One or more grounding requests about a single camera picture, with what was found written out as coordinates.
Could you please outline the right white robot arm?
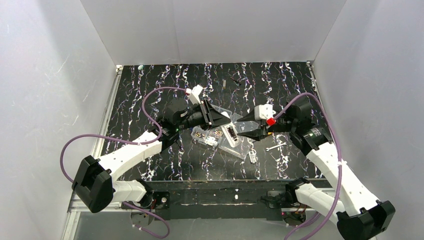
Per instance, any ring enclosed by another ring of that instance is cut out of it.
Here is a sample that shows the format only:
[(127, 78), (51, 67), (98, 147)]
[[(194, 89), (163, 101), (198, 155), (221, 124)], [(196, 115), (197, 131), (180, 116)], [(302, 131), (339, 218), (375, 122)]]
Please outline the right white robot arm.
[(369, 191), (353, 173), (343, 160), (332, 127), (313, 123), (314, 99), (308, 92), (289, 96), (279, 113), (271, 104), (257, 105), (241, 120), (259, 122), (259, 128), (244, 132), (243, 136), (261, 141), (272, 133), (288, 133), (291, 142), (321, 171), (335, 193), (329, 195), (300, 177), (285, 185), (284, 199), (314, 209), (324, 216), (324, 222), (334, 223), (345, 240), (370, 240), (387, 230), (396, 209), (390, 201), (381, 201)]

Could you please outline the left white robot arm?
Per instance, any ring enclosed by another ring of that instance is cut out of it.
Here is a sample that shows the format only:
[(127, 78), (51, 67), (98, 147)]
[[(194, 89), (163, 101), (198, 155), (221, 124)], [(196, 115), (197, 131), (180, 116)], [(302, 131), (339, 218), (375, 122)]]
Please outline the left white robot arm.
[(81, 161), (71, 188), (90, 212), (98, 213), (111, 203), (146, 202), (154, 190), (144, 180), (121, 181), (119, 177), (167, 150), (180, 138), (182, 130), (208, 130), (231, 123), (226, 112), (218, 111), (206, 99), (188, 107), (182, 98), (173, 99), (156, 121), (158, 125), (136, 138), (134, 144), (99, 158), (89, 155)]

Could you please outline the small silver wrench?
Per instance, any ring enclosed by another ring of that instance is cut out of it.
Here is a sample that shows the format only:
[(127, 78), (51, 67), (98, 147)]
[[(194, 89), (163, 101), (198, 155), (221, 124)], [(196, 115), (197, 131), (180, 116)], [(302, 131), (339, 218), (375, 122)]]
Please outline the small silver wrench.
[(274, 145), (274, 146), (266, 147), (265, 151), (269, 152), (270, 150), (277, 149), (277, 148), (285, 146), (285, 145), (287, 145), (287, 142), (283, 142), (283, 143), (280, 143), (280, 144), (277, 144), (277, 145)]

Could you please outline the clear plastic screw box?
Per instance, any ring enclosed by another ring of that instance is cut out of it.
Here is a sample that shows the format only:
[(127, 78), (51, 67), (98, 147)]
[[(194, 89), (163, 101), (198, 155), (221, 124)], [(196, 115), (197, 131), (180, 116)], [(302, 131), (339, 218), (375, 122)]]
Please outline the clear plastic screw box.
[[(259, 124), (254, 121), (237, 122), (237, 120), (242, 117), (241, 115), (232, 113), (230, 110), (219, 107), (217, 105), (213, 105), (213, 107), (220, 113), (227, 113), (238, 133), (249, 132), (257, 129), (259, 126)], [(253, 147), (253, 140), (244, 136), (238, 136), (238, 142), (240, 142), (240, 144), (232, 147), (221, 127), (203, 130), (201, 127), (196, 126), (192, 128), (191, 137), (193, 140), (200, 144), (213, 148), (219, 148), (225, 153), (240, 158), (241, 160), (246, 159), (246, 157), (249, 155), (249, 152), (251, 151), (251, 148)]]

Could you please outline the black hex key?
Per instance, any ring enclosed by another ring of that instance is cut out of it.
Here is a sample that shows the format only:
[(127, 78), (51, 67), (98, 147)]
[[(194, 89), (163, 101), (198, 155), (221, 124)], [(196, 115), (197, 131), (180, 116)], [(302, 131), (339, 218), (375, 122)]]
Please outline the black hex key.
[(235, 84), (237, 84), (238, 86), (240, 86), (240, 85), (241, 85), (241, 82), (240, 82), (238, 79), (235, 79), (233, 76), (229, 76), (229, 78), (230, 78), (231, 80), (233, 80), (233, 81), (234, 81), (234, 83), (235, 83)]

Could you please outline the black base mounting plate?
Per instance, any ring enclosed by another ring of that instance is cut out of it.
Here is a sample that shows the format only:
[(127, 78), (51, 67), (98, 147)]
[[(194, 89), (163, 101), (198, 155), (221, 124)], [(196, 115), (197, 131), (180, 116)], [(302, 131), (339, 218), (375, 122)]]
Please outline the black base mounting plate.
[(287, 180), (149, 181), (165, 220), (265, 219), (302, 223), (307, 206), (286, 199)]

